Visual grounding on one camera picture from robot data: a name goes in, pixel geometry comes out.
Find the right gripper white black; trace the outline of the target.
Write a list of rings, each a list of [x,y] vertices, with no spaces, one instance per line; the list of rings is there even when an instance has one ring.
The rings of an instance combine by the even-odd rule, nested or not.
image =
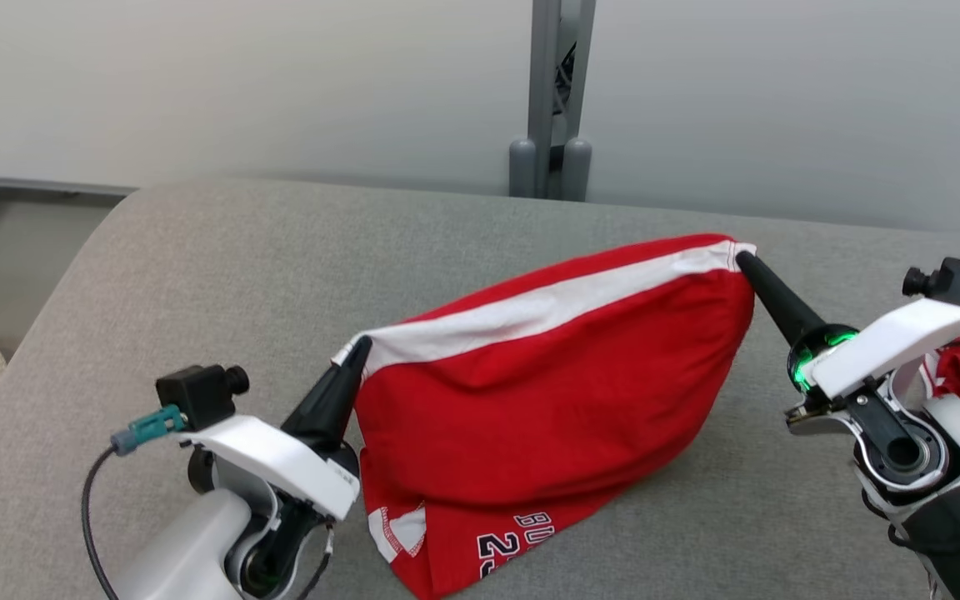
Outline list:
[[[789,346],[826,326],[757,255],[739,252],[735,261]],[[895,369],[959,337],[959,305],[931,299],[887,312],[860,332],[820,330],[802,351],[792,351],[790,378],[804,399],[786,413],[789,432],[909,436],[897,417],[902,407],[880,395],[881,383]]]

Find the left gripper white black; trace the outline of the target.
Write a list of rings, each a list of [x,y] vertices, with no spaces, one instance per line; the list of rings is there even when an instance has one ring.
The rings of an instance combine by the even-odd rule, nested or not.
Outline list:
[[[176,440],[205,448],[342,522],[358,500],[361,481],[297,439],[313,443],[317,452],[334,452],[343,443],[372,345],[370,337],[354,342],[285,419],[282,430],[253,415],[232,415],[198,432],[177,432]]]

